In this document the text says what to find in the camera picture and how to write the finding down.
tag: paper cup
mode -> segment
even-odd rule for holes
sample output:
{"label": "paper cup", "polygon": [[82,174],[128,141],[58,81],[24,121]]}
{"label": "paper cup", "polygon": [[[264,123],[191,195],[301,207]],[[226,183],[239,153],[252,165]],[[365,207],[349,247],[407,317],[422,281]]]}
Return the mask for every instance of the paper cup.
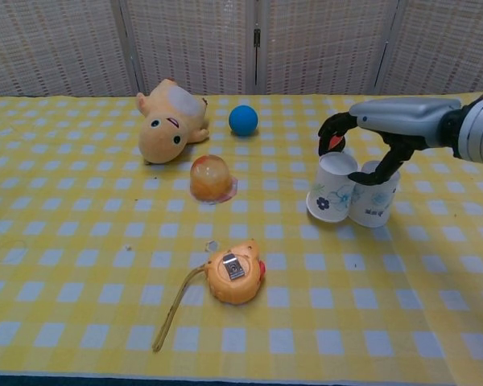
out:
{"label": "paper cup", "polygon": [[[371,173],[378,165],[379,161],[368,161],[361,171]],[[396,171],[388,181],[380,185],[368,187],[357,183],[353,190],[349,218],[368,228],[385,225],[390,218],[390,209],[400,178],[400,173]]]}
{"label": "paper cup", "polygon": [[348,175],[355,171],[357,162],[349,154],[333,152],[320,157],[315,182],[306,198],[310,213],[329,223],[344,220],[355,185]]}

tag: jelly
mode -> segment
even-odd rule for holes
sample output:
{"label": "jelly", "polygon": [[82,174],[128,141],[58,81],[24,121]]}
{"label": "jelly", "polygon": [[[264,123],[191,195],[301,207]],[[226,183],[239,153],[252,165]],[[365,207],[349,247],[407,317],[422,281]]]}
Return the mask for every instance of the jelly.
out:
{"label": "jelly", "polygon": [[218,203],[236,194],[237,180],[225,161],[212,154],[199,157],[190,170],[190,192],[199,201]]}

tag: stuffed animal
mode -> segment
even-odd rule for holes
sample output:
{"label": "stuffed animal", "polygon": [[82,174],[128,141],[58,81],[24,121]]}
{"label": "stuffed animal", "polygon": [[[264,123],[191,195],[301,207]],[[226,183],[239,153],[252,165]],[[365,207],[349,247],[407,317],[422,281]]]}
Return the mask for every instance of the stuffed animal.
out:
{"label": "stuffed animal", "polygon": [[209,137],[205,117],[208,102],[193,96],[174,80],[165,79],[149,96],[139,92],[136,106],[145,117],[138,147],[145,163],[166,163],[176,158],[188,143]]}

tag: metal hinge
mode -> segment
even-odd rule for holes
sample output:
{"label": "metal hinge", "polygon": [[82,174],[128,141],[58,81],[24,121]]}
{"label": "metal hinge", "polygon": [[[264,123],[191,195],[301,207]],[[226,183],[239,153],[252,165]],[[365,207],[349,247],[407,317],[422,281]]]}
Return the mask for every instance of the metal hinge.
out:
{"label": "metal hinge", "polygon": [[259,48],[261,42],[261,30],[259,28],[254,28],[254,46]]}

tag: gray robot arm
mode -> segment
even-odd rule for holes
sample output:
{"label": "gray robot arm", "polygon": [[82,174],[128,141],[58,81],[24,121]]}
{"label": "gray robot arm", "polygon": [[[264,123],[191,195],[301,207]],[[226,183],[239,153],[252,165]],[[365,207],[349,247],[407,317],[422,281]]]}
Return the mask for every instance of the gray robot arm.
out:
{"label": "gray robot arm", "polygon": [[352,173],[364,185],[388,180],[416,150],[450,147],[456,158],[483,163],[483,95],[461,107],[456,99],[393,97],[356,104],[328,118],[319,130],[319,155],[333,136],[359,126],[382,136],[390,151],[373,173]]}

